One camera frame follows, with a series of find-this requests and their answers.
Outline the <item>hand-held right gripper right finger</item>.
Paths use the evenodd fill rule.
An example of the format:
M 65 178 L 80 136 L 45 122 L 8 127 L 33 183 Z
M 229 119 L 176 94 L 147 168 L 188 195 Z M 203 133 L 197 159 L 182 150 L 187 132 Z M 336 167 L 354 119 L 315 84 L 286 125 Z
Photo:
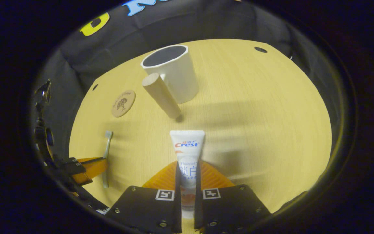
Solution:
M 198 172 L 194 227 L 201 234 L 251 233 L 272 215 L 248 185 L 235 185 L 204 161 Z

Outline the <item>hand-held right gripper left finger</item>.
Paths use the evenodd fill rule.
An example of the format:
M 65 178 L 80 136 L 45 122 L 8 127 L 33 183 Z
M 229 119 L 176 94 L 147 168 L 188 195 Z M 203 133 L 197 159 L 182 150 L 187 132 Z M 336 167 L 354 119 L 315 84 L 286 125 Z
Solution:
M 140 234 L 182 233 L 181 172 L 165 166 L 142 186 L 129 186 L 105 217 Z

